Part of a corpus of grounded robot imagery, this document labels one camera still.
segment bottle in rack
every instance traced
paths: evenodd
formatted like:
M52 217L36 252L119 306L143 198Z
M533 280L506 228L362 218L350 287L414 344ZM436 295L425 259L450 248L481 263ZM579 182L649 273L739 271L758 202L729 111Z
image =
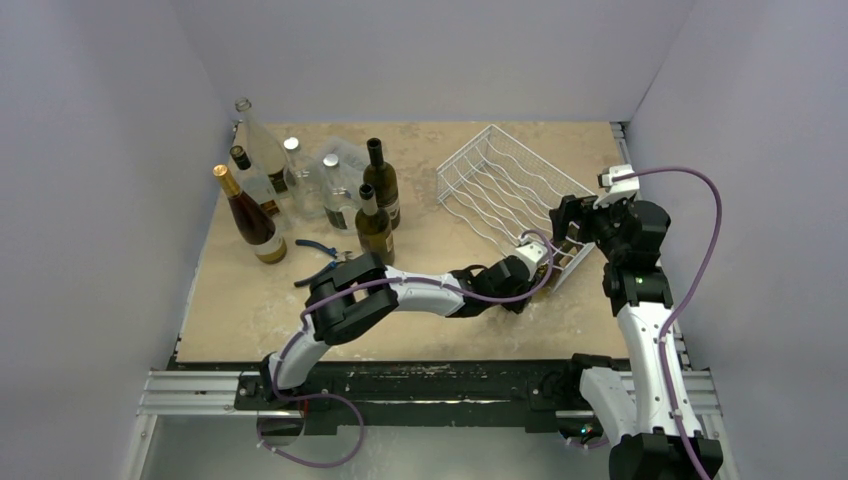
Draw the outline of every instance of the bottle in rack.
M288 195L286 175L291 175L287 168L286 152L277 137L256 118L252 107L250 100L244 97L236 100L236 111L244 117L244 125L247 128L247 151L271 179L277 196L285 197Z
M280 215L282 209L279 200L277 200L277 194L271 184L271 179L265 175L265 172L258 165L250 162L250 158L240 145L235 145L230 149L230 157L238 167L238 170L233 174L244 192L250 198L256 200L256 203L262 207L262 210L269 217L274 218Z
M298 213L308 219L323 216L321 166L303 151L297 138L285 139L283 147L289 158L288 168L291 172L291 175L286 176L286 181L289 178L294 180L288 187Z
M353 197L355 188L339 169L339 157L331 153L324 157L324 185L321 196L324 212L330 225L340 233L352 235L356 233L356 212L359 202Z
M362 181L374 187L377 192L377 206L385 208L392 219L392 229L400 225L400 201L397 190L397 173L389 162L383 159L383 143L372 138L366 143L371 164L365 167Z
M356 212L356 234L362 252L374 252L386 265L395 262L392 222L384 208L377 206L374 187L367 183L359 187L362 208Z
M227 196L233 219L242 238L252 247L253 254L264 263L277 263L286 256L286 241L282 229L250 198L233 178L226 165L217 165L212 173Z

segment pliers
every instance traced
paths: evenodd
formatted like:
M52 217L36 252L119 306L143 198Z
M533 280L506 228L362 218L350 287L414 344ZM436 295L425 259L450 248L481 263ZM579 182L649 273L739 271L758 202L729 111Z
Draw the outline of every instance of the pliers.
M303 240L302 238L298 238L297 240L294 241L294 244L298 245L300 247L317 248L318 250L321 250L322 252L326 253L327 255L333 257L333 259L330 260L330 263L328 263L327 266L322 268L315 275L312 275L309 278L304 278L303 280L298 280L298 281L294 282L294 286L297 287L297 288L305 287L305 286L309 285L310 283L312 283L312 280L314 280L315 277L322 275L325 272L329 272L330 270L339 266L339 264L347 262L348 260L351 260L353 258L353 252L351 252L350 250L340 252L340 251L336 250L336 247L327 247L327 246L325 246L321 243L318 243L314 240Z

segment metal mesh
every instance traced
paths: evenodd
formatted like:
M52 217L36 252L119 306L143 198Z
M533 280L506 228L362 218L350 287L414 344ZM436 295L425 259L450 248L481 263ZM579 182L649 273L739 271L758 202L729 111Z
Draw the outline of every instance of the metal mesh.
M438 202L504 255L512 253L527 229L550 236L548 210L558 206L563 196L592 194L495 125L445 161L436 176ZM582 245L559 252L560 258L570 261L558 265L563 275L557 286L586 253L588 248Z

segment wooden table surface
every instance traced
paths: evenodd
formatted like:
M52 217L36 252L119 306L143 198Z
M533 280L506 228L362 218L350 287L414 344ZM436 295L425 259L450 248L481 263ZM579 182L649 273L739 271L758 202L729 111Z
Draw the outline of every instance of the wooden table surface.
M436 168L486 123L281 124L280 137L297 136L308 152L336 135L357 145L383 140L398 172L402 221L394 232L394 266L440 274L471 264L491 265L502 254L436 202ZM622 163L607 123L504 122L499 127L591 190L605 166ZM211 169L209 182L214 182ZM293 206L286 206L289 213ZM297 247L296 238L360 252L355 236L335 233L321 220L292 219L289 252L264 265L239 236L223 195L189 299L178 360L258 361L279 350L300 326L308 289L294 280L322 268L329 257ZM603 255L593 251L556 292L541 292L521 315L492 307L475 318L393 313L358 340L332 348L324 360L486 360L567 358L576 352L624 357L624 340L601 288Z

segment wall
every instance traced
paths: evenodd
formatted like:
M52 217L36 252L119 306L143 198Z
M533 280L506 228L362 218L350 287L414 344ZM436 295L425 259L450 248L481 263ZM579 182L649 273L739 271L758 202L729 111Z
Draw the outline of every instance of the wall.
M702 169L724 197L715 260L681 322L747 479L848 469L846 14L838 0L699 1L628 134L637 167ZM663 264L680 299L712 198L680 175L643 185L670 209Z
M172 0L273 121L629 120L694 0Z
M6 1L0 45L0 476L117 478L228 120L164 0Z

